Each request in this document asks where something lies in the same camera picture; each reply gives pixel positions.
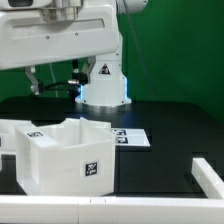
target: robot logo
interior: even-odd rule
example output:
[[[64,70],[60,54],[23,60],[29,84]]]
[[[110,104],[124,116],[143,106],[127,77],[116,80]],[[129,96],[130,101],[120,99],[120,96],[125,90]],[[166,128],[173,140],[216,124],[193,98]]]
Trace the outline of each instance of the robot logo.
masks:
[[[102,75],[110,75],[110,70],[109,70],[107,64],[104,64],[104,66],[100,70],[99,74],[102,74]]]

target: black cable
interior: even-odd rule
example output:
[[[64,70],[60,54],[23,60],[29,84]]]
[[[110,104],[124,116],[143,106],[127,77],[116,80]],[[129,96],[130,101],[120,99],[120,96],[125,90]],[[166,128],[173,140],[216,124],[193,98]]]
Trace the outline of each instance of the black cable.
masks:
[[[68,85],[68,82],[66,82],[66,81],[55,82],[55,83],[52,83],[52,84],[49,84],[49,85],[45,86],[44,90],[47,90],[47,89],[50,89],[52,87],[56,87],[56,86],[59,86],[59,85]]]

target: green background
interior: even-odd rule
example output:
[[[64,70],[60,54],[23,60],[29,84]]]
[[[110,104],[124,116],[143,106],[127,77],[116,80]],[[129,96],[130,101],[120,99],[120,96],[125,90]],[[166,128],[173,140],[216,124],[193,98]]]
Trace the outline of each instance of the green background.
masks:
[[[144,12],[131,18],[141,55],[128,17],[118,17],[129,96],[192,102],[224,123],[224,0],[151,0]],[[71,75],[70,62],[53,68],[57,81]],[[49,65],[38,66],[37,77],[52,83]],[[1,101],[29,95],[29,86],[20,69],[0,72]]]

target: white cardboard box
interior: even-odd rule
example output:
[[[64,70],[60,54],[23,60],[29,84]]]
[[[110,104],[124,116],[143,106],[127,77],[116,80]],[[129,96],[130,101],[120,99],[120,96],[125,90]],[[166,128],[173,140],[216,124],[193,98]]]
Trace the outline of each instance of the white cardboard box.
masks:
[[[101,196],[114,189],[110,123],[66,119],[16,127],[17,181],[28,195]]]

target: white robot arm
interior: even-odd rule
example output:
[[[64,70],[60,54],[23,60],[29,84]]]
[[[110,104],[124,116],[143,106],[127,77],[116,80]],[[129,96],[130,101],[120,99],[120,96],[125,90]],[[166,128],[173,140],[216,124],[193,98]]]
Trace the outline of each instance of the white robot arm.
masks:
[[[130,13],[141,11],[147,2],[1,0],[0,70],[26,67],[37,85],[32,66],[91,57],[90,82],[76,101],[106,107],[130,103],[121,72],[122,37],[116,15],[127,8]]]

